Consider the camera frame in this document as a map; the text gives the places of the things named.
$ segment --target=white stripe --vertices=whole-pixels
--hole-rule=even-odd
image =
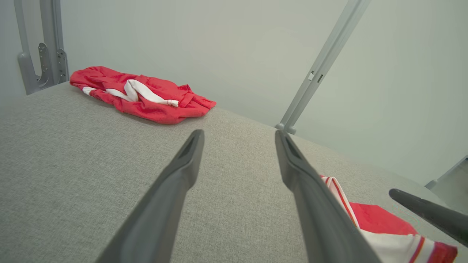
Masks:
[[[129,102],[138,101],[138,94],[137,94],[138,92],[145,99],[151,102],[179,107],[179,101],[165,100],[161,98],[160,96],[154,94],[145,84],[139,82],[138,80],[127,80],[127,83],[124,86],[124,90],[127,93],[127,95],[113,88],[106,89],[106,92],[113,96],[120,97]]]
[[[414,263],[427,263],[429,261],[429,258],[432,255],[433,250],[434,250],[434,241],[426,238],[424,240],[423,247],[421,248],[421,251],[419,252],[419,255],[417,256]]]
[[[350,211],[351,213],[351,216],[354,220],[354,222],[356,223],[356,227],[359,228],[359,222],[358,220],[356,219],[356,215],[354,214],[354,211],[353,209],[351,208],[351,205],[350,203],[348,202],[348,198],[346,198],[346,195],[344,194],[343,192],[343,189],[341,188],[341,185],[340,183],[338,182],[338,180],[334,177],[322,177],[322,180],[323,182],[326,182],[327,178],[329,178],[328,182],[326,183],[328,189],[330,189],[330,192],[333,194],[333,196],[336,198],[336,200],[338,201],[339,204],[341,204],[341,206],[343,207],[344,211],[346,212],[346,207],[348,208],[348,210]],[[344,200],[344,203],[341,201],[341,198],[340,198],[340,195],[339,193],[341,193],[341,196],[343,197],[343,200]]]
[[[83,89],[81,90],[84,94],[88,95],[88,96],[91,96],[89,93],[91,93],[91,91],[95,90],[95,88],[92,88],[92,87],[83,87]]]

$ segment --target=gray upholstered surface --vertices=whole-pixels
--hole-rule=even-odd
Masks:
[[[173,262],[305,262],[294,199],[283,185],[275,129],[215,107],[159,125],[61,84],[0,116],[0,262],[93,262],[187,136],[205,130],[198,180],[187,194]],[[347,161],[294,137],[309,162],[352,202],[381,205],[423,235],[457,244],[388,197],[426,188]],[[466,262],[460,247],[458,262]]]

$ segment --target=gray metal bracket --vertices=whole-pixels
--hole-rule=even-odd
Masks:
[[[42,71],[40,77],[34,72],[24,22],[23,4],[30,3],[28,1],[23,3],[22,0],[14,0],[14,3],[23,49],[18,54],[18,64],[26,94],[29,95],[41,89],[68,81],[68,65],[66,53],[63,49],[60,0],[39,0],[44,35],[44,43],[40,43],[38,46]]]
[[[58,82],[62,83],[68,81],[68,62],[66,60],[66,53],[65,50],[59,48],[57,50],[57,61],[58,61]]]
[[[49,57],[49,49],[44,43],[39,43],[38,49],[42,74],[37,83],[41,89],[44,89],[54,85],[51,69],[51,59]]]

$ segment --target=white wall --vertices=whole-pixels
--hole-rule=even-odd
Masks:
[[[22,52],[13,0],[0,1],[0,106],[26,95],[17,56]]]
[[[273,126],[346,2],[63,0],[64,46],[71,72],[107,66],[189,84]]]
[[[468,154],[464,0],[372,0],[297,135],[426,184]]]

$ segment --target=metal rod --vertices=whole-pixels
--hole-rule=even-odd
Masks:
[[[50,50],[48,56],[51,61],[52,79],[53,83],[57,83],[59,79],[59,67],[57,56],[57,41],[55,39],[55,26],[54,26],[54,12],[52,7],[52,0],[40,0],[42,31],[44,33],[44,43]]]
[[[16,22],[18,23],[21,47],[23,49],[22,52],[18,54],[18,65],[20,67],[24,89],[26,90],[26,94],[29,95],[39,91],[40,87],[37,83],[36,73],[34,72],[34,66],[32,65],[31,54],[29,52],[22,0],[15,0],[14,4]]]
[[[295,134],[295,128],[293,128],[294,124],[327,75],[327,72],[343,49],[344,44],[361,19],[369,3],[370,0],[348,1],[330,33],[330,36],[323,45],[322,50],[320,50],[317,59],[307,73],[307,77],[304,79],[296,96],[289,105],[288,110],[281,119],[281,122],[276,125],[278,129],[284,129],[287,132]],[[314,76],[309,80],[309,75],[312,71],[314,72]]]
[[[64,49],[63,47],[63,34],[62,34],[62,13],[60,8],[60,0],[52,0],[52,11],[54,14],[55,25],[55,40],[57,49]]]

